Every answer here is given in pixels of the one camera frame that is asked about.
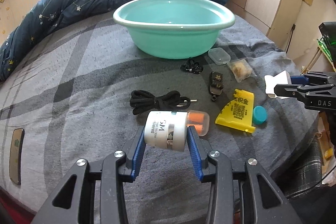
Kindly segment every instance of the plastic basin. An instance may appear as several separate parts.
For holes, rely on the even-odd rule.
[[[207,52],[219,31],[235,23],[229,9],[210,0],[133,0],[119,7],[113,19],[127,27],[142,51],[168,59]]]

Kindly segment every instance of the teal bottle cap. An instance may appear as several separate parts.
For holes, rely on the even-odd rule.
[[[262,106],[256,106],[253,109],[253,117],[252,121],[254,124],[262,124],[267,120],[267,112],[266,109]]]

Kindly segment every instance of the black shoelace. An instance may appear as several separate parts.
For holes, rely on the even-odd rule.
[[[190,106],[190,99],[188,97],[181,97],[180,93],[176,90],[159,97],[155,97],[152,93],[145,90],[134,90],[131,93],[129,104],[131,107],[134,107],[133,114],[137,115],[153,108],[162,111],[187,109]]]

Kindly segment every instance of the metal pin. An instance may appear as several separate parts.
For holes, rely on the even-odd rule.
[[[181,103],[181,105],[177,105],[177,106],[185,106],[185,105],[186,105],[186,104],[185,104],[186,102],[187,102],[187,100],[184,100],[184,102]]]
[[[257,165],[257,160],[256,159],[254,159],[254,158],[250,158],[250,159],[248,159],[248,161],[247,161],[250,165]]]
[[[211,152],[210,152],[210,156],[212,156],[212,157],[218,157],[219,156],[219,152],[217,151],[217,150],[212,150]]]
[[[121,150],[118,150],[118,151],[115,151],[114,152],[114,156],[116,157],[116,158],[121,158],[122,156],[124,156],[125,155],[125,152],[124,151],[121,151]]]
[[[86,163],[86,160],[85,160],[85,159],[79,159],[79,160],[77,160],[77,162],[76,162],[76,164],[77,164],[78,166],[83,166],[83,165],[85,165],[85,163]]]

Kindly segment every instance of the white paper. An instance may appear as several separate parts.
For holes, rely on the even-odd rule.
[[[289,97],[276,96],[274,93],[274,87],[277,84],[284,84],[284,85],[292,84],[291,76],[286,70],[284,70],[283,72],[280,72],[276,76],[265,75],[264,78],[265,78],[265,83],[266,83],[265,93],[270,98],[276,98],[276,97],[279,97],[280,99],[289,98]]]

